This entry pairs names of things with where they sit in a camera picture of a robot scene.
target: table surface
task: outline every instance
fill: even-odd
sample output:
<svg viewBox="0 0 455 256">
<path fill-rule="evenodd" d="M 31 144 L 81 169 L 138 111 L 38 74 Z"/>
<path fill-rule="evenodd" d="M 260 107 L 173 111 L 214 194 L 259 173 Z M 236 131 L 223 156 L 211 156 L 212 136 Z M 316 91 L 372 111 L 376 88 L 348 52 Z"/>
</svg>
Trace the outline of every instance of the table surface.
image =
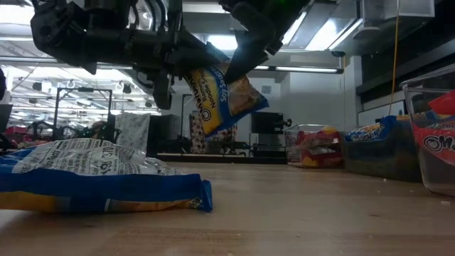
<svg viewBox="0 0 455 256">
<path fill-rule="evenodd" d="M 455 201 L 422 184 L 290 166 L 171 165 L 212 182 L 212 213 L 0 210 L 0 255 L 455 254 Z"/>
</svg>

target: desk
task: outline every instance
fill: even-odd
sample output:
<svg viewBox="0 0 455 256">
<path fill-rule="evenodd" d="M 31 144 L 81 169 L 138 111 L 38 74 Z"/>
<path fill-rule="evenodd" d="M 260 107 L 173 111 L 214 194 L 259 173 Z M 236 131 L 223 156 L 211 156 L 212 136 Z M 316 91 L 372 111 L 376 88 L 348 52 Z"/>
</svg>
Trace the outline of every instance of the desk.
<svg viewBox="0 0 455 256">
<path fill-rule="evenodd" d="M 455 249 L 455 201 L 422 184 L 290 166 L 171 165 L 212 181 L 212 213 L 0 210 L 1 255 L 435 256 Z"/>
</svg>

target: yellow cable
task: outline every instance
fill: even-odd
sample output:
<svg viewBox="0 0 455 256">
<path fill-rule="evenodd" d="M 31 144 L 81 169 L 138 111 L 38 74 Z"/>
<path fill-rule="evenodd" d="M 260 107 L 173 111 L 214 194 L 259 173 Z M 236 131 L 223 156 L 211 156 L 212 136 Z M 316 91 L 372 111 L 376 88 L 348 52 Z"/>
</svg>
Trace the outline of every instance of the yellow cable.
<svg viewBox="0 0 455 256">
<path fill-rule="evenodd" d="M 393 95 L 395 93 L 395 86 L 397 84 L 397 55 L 398 55 L 398 28 L 400 22 L 401 1 L 398 1 L 397 24 L 395 26 L 395 53 L 393 57 L 393 80 L 392 80 L 392 94 L 390 97 L 389 115 L 392 114 Z"/>
</svg>

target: blue chip bag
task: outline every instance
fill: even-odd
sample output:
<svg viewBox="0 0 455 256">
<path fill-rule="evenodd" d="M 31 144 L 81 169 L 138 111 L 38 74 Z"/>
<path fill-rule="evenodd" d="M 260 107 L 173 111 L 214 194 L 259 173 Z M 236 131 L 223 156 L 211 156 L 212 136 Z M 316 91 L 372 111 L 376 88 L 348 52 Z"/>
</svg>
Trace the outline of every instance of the blue chip bag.
<svg viewBox="0 0 455 256">
<path fill-rule="evenodd" d="M 212 210 L 210 182 L 137 149 L 69 139 L 0 157 L 0 209 L 110 213 Z"/>
<path fill-rule="evenodd" d="M 379 123 L 367 125 L 346 135 L 347 142 L 378 141 L 387 138 L 396 123 L 396 116 L 383 117 Z"/>
<path fill-rule="evenodd" d="M 199 68 L 184 76 L 193 92 L 206 137 L 227 129 L 247 114 L 269 106 L 246 76 L 228 85 L 228 64 Z"/>
</svg>

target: plastic bin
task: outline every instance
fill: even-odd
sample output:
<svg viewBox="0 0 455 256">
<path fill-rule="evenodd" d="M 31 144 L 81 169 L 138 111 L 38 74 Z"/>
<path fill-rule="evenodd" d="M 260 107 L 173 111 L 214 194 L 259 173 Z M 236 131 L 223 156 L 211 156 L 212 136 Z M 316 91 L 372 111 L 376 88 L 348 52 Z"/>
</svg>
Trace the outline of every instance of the plastic bin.
<svg viewBox="0 0 455 256">
<path fill-rule="evenodd" d="M 438 72 L 441 70 L 427 76 L 431 77 L 433 81 L 437 81 L 434 76 L 437 76 Z M 440 108 L 434 103 L 440 101 L 441 96 L 449 95 L 453 91 L 416 87 L 422 85 L 423 82 L 428 84 L 429 81 L 424 78 L 410 80 L 402 84 L 419 151 L 423 182 L 433 193 L 455 196 L 455 123 L 451 121 L 451 119 L 455 119 L 453 115 L 441 116 L 440 113 L 434 111 L 440 111 Z M 445 102 L 444 105 L 449 110 L 453 107 L 453 104 L 448 102 Z M 433 118 L 422 118 L 420 111 L 422 106 L 423 109 L 430 110 L 425 116 L 429 116 L 428 114 L 431 113 Z"/>
<path fill-rule="evenodd" d="M 387 138 L 371 142 L 342 139 L 346 171 L 397 181 L 422 182 L 409 121 L 396 121 Z"/>
<path fill-rule="evenodd" d="M 340 133 L 329 127 L 298 124 L 285 129 L 288 164 L 311 169 L 343 168 Z"/>
</svg>

